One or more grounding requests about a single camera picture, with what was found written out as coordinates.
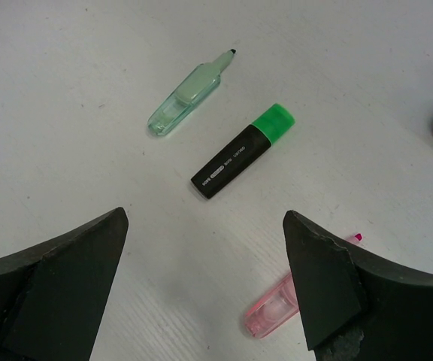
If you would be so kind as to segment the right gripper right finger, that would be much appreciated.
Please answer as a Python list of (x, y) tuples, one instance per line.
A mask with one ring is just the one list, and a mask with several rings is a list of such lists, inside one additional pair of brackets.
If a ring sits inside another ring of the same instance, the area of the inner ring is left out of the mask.
[(307, 348), (318, 360), (433, 360), (433, 274), (296, 211), (286, 213), (283, 231)]

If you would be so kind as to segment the black highlighter green cap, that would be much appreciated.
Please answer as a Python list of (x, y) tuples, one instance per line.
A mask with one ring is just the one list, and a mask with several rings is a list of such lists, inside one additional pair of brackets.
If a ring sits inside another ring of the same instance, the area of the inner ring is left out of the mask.
[(192, 178), (192, 185), (206, 199), (213, 198), (252, 165), (295, 125), (282, 105), (274, 104), (236, 135)]

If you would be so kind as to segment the pink translucent highlighter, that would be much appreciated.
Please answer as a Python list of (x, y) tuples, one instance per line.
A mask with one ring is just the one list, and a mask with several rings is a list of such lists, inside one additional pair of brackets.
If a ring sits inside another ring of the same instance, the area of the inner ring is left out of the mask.
[(298, 312), (295, 285), (289, 272), (244, 315), (244, 327), (252, 337), (261, 339)]

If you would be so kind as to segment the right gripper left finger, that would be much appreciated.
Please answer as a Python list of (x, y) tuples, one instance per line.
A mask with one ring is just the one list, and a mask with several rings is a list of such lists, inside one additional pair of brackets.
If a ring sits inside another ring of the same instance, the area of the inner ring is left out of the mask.
[(0, 258), (0, 360), (88, 360), (123, 254), (118, 207)]

